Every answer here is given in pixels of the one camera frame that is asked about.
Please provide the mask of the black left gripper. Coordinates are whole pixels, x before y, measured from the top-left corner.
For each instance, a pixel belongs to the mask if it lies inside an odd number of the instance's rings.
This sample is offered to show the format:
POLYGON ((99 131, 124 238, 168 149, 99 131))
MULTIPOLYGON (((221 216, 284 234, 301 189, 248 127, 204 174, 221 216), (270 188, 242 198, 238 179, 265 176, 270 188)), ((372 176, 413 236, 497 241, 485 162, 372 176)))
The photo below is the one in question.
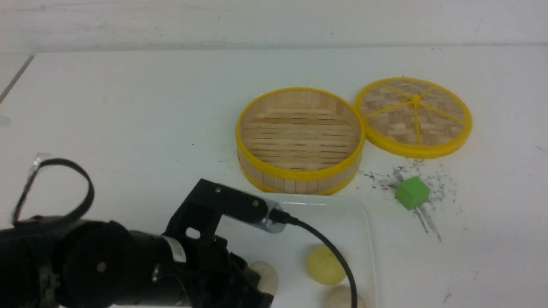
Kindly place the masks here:
POLYGON ((149 304, 186 308, 268 308, 274 295, 260 290, 262 275, 227 249, 223 238, 152 236, 149 304))

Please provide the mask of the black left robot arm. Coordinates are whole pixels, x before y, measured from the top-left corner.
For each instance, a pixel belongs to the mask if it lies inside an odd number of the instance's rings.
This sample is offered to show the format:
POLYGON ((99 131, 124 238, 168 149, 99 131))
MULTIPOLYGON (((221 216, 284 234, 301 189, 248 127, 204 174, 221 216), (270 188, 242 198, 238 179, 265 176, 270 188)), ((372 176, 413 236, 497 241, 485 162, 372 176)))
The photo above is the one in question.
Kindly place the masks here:
POLYGON ((259 281, 217 236, 84 221, 1 241, 3 308, 269 308, 259 281))

